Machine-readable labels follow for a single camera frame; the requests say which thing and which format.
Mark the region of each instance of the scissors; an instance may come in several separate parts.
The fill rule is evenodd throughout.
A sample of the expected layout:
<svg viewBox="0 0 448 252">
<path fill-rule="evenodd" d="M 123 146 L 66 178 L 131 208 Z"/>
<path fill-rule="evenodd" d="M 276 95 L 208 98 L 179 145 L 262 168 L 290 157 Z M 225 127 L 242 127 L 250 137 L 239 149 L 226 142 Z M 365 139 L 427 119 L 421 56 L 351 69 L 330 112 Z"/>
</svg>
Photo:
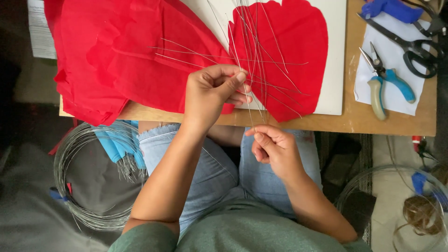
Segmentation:
<svg viewBox="0 0 448 252">
<path fill-rule="evenodd" d="M 379 31 L 381 34 L 401 46 L 401 48 L 404 50 L 403 59 L 405 60 L 406 66 L 409 68 L 409 70 L 418 77 L 429 79 L 434 77 L 437 74 L 437 64 L 445 58 L 445 52 L 442 50 L 442 48 L 434 41 L 432 40 L 425 40 L 425 39 L 418 39 L 415 41 L 406 41 L 399 36 L 397 36 L 395 33 L 387 30 L 386 28 L 382 27 L 377 22 L 373 21 L 371 18 L 366 19 L 365 16 L 358 13 L 358 16 L 364 19 L 367 24 L 371 25 L 373 28 L 375 28 L 377 31 Z M 427 44 L 431 48 L 435 49 L 437 51 L 437 56 L 432 55 L 429 51 L 422 48 L 422 45 Z M 420 73 L 415 66 L 413 65 L 413 61 L 421 64 L 424 66 L 429 73 L 424 74 Z"/>
<path fill-rule="evenodd" d="M 383 121 L 386 119 L 382 98 L 384 80 L 393 83 L 401 91 L 407 102 L 411 104 L 415 102 L 415 94 L 412 91 L 412 88 L 406 81 L 397 76 L 395 69 L 384 68 L 383 61 L 376 52 L 372 42 L 370 42 L 370 50 L 373 58 L 371 58 L 362 48 L 359 49 L 361 50 L 362 56 L 367 61 L 369 68 L 375 74 L 367 84 L 370 86 L 370 100 L 372 102 L 373 112 L 379 120 Z"/>
</svg>

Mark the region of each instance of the black scissors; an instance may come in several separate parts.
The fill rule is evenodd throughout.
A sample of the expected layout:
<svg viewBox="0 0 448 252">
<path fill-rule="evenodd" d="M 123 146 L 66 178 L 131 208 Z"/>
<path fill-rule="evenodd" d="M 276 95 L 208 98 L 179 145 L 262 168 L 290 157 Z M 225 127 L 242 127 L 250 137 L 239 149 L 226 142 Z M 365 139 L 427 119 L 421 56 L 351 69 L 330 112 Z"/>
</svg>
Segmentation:
<svg viewBox="0 0 448 252">
<path fill-rule="evenodd" d="M 358 13 L 358 16 L 364 19 L 370 26 L 375 28 L 377 31 L 379 31 L 384 36 L 388 37 L 390 40 L 401 46 L 401 48 L 404 50 L 405 54 L 403 55 L 403 59 L 405 60 L 406 66 L 411 70 L 411 72 L 418 77 L 429 79 L 434 77 L 437 74 L 437 64 L 445 58 L 445 52 L 442 50 L 442 48 L 437 44 L 436 42 L 432 40 L 425 40 L 425 39 L 418 39 L 415 41 L 406 41 L 399 36 L 397 36 L 395 33 L 389 31 L 388 29 L 382 27 L 377 22 L 373 21 L 372 19 L 366 19 L 365 16 Z M 431 48 L 435 49 L 437 51 L 437 56 L 434 56 L 429 51 L 422 48 L 422 45 L 427 44 Z M 417 69 L 415 69 L 412 61 L 415 61 L 422 66 L 424 66 L 426 69 L 428 69 L 429 73 L 422 74 Z"/>
</svg>

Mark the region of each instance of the forearm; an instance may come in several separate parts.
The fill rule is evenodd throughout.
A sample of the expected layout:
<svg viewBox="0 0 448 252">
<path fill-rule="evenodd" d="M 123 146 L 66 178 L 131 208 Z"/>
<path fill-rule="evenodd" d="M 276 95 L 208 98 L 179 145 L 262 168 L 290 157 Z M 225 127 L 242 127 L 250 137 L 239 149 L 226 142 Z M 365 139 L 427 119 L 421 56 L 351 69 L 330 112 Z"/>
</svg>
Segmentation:
<svg viewBox="0 0 448 252">
<path fill-rule="evenodd" d="M 305 171 L 285 182 L 285 186 L 300 224 L 329 235 L 340 243 L 356 240 L 357 234 L 353 227 Z"/>
<path fill-rule="evenodd" d="M 166 223 L 179 221 L 204 139 L 205 134 L 180 127 L 135 200 L 131 218 Z"/>
</svg>

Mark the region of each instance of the right hand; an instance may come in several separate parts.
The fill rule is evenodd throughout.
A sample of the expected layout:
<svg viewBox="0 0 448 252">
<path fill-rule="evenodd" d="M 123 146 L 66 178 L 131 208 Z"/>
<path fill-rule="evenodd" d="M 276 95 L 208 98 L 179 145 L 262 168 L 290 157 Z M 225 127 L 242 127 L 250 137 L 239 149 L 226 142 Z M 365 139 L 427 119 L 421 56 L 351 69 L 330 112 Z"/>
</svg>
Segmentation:
<svg viewBox="0 0 448 252">
<path fill-rule="evenodd" d="M 252 153 L 257 161 L 271 164 L 272 171 L 284 182 L 306 174 L 293 134 L 271 125 L 257 125 L 245 135 L 255 138 Z"/>
</svg>

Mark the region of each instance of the light blue jeans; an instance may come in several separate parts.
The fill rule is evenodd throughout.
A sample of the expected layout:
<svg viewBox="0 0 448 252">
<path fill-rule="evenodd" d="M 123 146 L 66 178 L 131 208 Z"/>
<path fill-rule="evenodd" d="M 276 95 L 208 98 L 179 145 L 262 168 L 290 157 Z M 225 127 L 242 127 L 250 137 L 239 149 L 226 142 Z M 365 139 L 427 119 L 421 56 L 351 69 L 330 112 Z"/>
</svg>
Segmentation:
<svg viewBox="0 0 448 252">
<path fill-rule="evenodd" d="M 151 175 L 162 159 L 180 124 L 154 128 L 139 135 L 148 174 Z M 322 189 L 319 158 L 312 131 L 285 130 L 295 135 L 306 173 Z M 243 137 L 241 161 L 237 168 L 223 149 L 206 138 L 202 147 L 193 181 L 188 192 L 182 216 L 181 232 L 209 207 L 233 199 L 255 199 L 295 218 L 288 194 L 282 181 L 271 166 L 257 162 L 251 148 L 254 137 Z"/>
</svg>

